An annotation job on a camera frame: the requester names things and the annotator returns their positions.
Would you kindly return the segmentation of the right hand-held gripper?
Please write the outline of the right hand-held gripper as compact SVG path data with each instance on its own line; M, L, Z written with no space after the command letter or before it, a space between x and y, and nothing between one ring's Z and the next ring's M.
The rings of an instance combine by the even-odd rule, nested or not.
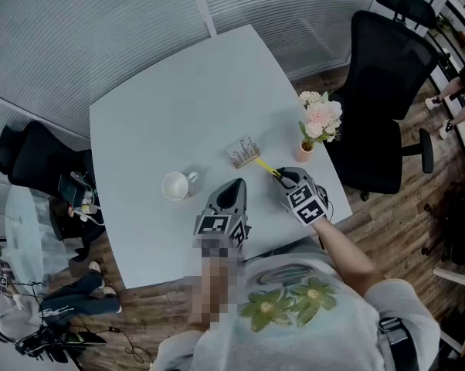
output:
M326 217L329 199L324 187L315 183L308 172L299 167L277 169L273 178L280 185L283 207L303 226Z

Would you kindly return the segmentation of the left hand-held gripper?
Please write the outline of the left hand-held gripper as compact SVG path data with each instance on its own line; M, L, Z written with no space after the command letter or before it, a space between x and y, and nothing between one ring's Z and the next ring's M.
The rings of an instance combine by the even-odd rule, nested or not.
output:
M222 185L211 194L206 206L196 217L194 247L202 254L242 254L251 230L245 180L234 179Z

